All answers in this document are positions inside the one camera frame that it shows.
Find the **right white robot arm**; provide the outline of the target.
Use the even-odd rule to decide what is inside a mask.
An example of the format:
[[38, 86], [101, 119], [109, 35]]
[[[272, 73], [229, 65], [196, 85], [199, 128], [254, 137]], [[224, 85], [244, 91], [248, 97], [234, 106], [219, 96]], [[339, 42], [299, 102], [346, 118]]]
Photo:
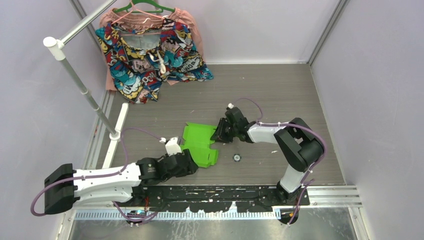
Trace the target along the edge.
[[279, 202], [286, 206], [297, 199], [297, 192], [307, 175], [327, 152], [323, 138], [299, 117], [279, 123], [248, 121], [238, 107], [227, 107], [225, 116], [219, 120], [210, 139], [227, 144], [233, 142], [234, 138], [250, 144], [279, 146], [288, 166], [276, 185], [276, 193]]

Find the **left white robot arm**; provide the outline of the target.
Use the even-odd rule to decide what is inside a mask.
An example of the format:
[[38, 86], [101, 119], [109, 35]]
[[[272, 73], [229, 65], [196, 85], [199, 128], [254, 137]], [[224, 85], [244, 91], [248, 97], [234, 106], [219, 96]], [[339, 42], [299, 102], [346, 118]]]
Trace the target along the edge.
[[188, 149], [159, 158], [144, 157], [126, 167], [81, 170], [71, 163], [63, 164], [44, 180], [44, 214], [55, 215], [98, 202], [138, 207], [146, 200], [144, 186], [192, 175], [198, 168]]

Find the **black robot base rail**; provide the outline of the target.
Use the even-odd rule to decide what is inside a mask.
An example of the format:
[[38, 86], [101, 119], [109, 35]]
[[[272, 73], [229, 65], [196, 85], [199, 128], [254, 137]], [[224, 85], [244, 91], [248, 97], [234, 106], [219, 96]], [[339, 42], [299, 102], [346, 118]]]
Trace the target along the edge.
[[130, 198], [117, 205], [148, 207], [153, 212], [186, 210], [197, 213], [228, 212], [235, 205], [239, 213], [270, 212], [282, 206], [294, 209], [308, 206], [308, 192], [301, 188], [283, 193], [277, 185], [143, 185], [132, 188]]

